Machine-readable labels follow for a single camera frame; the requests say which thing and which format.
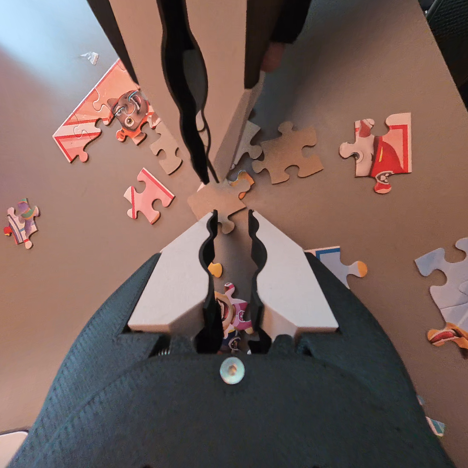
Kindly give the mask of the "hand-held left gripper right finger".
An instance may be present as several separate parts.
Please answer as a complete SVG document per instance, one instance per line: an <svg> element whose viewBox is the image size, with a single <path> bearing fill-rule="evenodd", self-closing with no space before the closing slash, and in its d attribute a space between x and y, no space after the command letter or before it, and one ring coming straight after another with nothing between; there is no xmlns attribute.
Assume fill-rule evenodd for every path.
<svg viewBox="0 0 468 468"><path fill-rule="evenodd" d="M337 337L339 325L305 251L260 212L249 210L250 314L258 341L252 352L268 352L286 336L299 345L306 337Z"/></svg>

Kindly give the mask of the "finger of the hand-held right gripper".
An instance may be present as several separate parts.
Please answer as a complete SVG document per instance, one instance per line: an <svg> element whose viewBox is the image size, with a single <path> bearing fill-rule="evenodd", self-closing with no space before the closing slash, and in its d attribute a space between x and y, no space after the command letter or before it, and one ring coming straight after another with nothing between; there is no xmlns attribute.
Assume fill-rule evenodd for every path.
<svg viewBox="0 0 468 468"><path fill-rule="evenodd" d="M264 74L253 88L244 88L247 1L188 0L185 5L206 70L203 117L211 138L208 161L222 182L231 170Z"/></svg>
<svg viewBox="0 0 468 468"><path fill-rule="evenodd" d="M158 116L209 182L205 147L196 127L196 101L184 73L188 36L182 1L110 1L137 83Z"/></svg>

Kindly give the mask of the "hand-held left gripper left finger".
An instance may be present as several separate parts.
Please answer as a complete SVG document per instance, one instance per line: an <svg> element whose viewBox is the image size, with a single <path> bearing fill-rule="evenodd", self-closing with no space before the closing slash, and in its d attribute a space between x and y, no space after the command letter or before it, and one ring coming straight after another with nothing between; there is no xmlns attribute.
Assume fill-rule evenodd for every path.
<svg viewBox="0 0 468 468"><path fill-rule="evenodd" d="M200 353L219 350L220 307L208 270L217 233L213 210L161 250L128 321L132 331L192 338Z"/></svg>

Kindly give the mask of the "orange dog puzzle piece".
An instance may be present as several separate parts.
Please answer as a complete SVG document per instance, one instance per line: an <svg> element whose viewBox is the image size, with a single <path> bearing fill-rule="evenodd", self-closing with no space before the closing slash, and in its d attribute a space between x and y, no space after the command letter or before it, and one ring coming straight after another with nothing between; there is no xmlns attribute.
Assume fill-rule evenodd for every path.
<svg viewBox="0 0 468 468"><path fill-rule="evenodd" d="M120 142L130 138L138 146L147 137L142 131L143 125L149 124L154 129L161 121L140 90L128 91L119 98L109 98L106 104L113 117L120 122L121 129L116 133Z"/></svg>

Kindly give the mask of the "pink diagonal-striped puzzle piece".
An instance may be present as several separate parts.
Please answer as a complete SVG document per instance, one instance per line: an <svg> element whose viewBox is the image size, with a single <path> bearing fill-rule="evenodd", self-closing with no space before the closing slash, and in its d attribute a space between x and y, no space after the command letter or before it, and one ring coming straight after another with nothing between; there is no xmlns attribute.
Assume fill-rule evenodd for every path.
<svg viewBox="0 0 468 468"><path fill-rule="evenodd" d="M137 180L145 183L145 189L139 193L134 186L127 188L124 198L132 205L127 215L132 219L137 219L137 214L142 213L153 225L161 216L161 213L153 208L153 202L160 200L163 207L168 207L175 196L146 168L142 168L137 175Z"/></svg>

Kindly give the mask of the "red striped joined puzzle section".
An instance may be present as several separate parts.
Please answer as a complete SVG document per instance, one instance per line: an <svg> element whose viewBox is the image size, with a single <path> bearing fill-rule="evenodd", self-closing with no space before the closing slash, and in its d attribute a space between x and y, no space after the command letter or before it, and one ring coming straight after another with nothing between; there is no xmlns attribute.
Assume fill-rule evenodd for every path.
<svg viewBox="0 0 468 468"><path fill-rule="evenodd" d="M110 112L107 100L119 98L131 90L140 89L118 59L53 134L67 161L73 162L75 158L81 162L88 160L85 148L102 132L97 121L101 120L106 126L118 121Z"/></svg>

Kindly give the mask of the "jigsaw puzzle pieces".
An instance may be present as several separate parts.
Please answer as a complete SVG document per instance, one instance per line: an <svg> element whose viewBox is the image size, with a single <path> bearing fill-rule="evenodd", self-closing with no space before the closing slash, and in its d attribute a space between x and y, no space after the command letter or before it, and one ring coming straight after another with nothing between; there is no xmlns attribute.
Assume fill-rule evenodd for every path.
<svg viewBox="0 0 468 468"><path fill-rule="evenodd" d="M370 306L402 352L417 390L448 422L456 410L467 413L467 360L455 351L437 351L425 331L444 319L430 298L414 258L445 248L462 260L455 241L467 237L467 129L453 139L436 126L420 126L412 115L412 172L397 172L397 143L377 145L385 172L354 176L355 159L341 156L342 140L353 140L349 117L323 131L281 123L274 137L259 131L244 150L230 183L254 182L241 193L246 209L229 219L235 228L218 237L215 261L225 279L249 290L253 261L247 260L248 208L259 211L304 249L341 246L344 260L360 260L366 279L351 288ZM86 162L70 163L38 122L15 136L1 131L1 224L7 208L21 198L38 205L38 232L32 249L1 241L1 430L30 427L44 402L52 372L78 335L78 326L151 254L178 237L196 216L188 197L203 186L190 161L165 171L169 156L182 158L162 121L155 142L136 146L103 130L89 143ZM151 225L142 213L127 215L128 187L145 183L146 168L174 199Z"/></svg>

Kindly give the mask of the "blue dog-mouth puzzle piece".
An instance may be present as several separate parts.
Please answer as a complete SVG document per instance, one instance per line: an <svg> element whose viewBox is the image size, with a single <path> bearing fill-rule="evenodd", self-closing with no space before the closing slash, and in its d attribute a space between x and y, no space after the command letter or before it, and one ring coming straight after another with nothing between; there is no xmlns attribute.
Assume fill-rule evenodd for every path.
<svg viewBox="0 0 468 468"><path fill-rule="evenodd" d="M446 277L443 285L429 289L432 300L438 307L444 326L427 332L430 344L440 347L448 342L456 344L467 359L468 350L468 257L458 262L448 262L443 248L435 249L415 259L422 276L428 277L435 270Z"/></svg>

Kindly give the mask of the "grey desk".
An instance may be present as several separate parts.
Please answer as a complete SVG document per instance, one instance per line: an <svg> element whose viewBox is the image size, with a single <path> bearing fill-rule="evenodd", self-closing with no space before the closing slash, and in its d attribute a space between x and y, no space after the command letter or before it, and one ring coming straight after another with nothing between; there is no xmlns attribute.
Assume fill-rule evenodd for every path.
<svg viewBox="0 0 468 468"><path fill-rule="evenodd" d="M71 344L98 307L195 221L190 161L172 175L149 145L116 139L117 121L69 163L52 138L117 56L86 1L1 1L1 229L26 197L38 232L25 249L1 233L1 430L30 427ZM444 326L429 294L467 237L467 110L418 1L314 1L301 37L267 75L257 138L313 126L324 169L246 196L303 249L340 246L368 266L350 289L397 348L442 443L467 467L467 358L431 345Z"/></svg>

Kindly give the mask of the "person's right hand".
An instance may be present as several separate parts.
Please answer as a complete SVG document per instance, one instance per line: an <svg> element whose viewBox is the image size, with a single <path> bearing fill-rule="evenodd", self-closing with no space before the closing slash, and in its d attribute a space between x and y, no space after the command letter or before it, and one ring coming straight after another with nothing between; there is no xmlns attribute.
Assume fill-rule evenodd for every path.
<svg viewBox="0 0 468 468"><path fill-rule="evenodd" d="M272 73L280 67L286 45L280 42L269 42L260 67L262 72Z"/></svg>

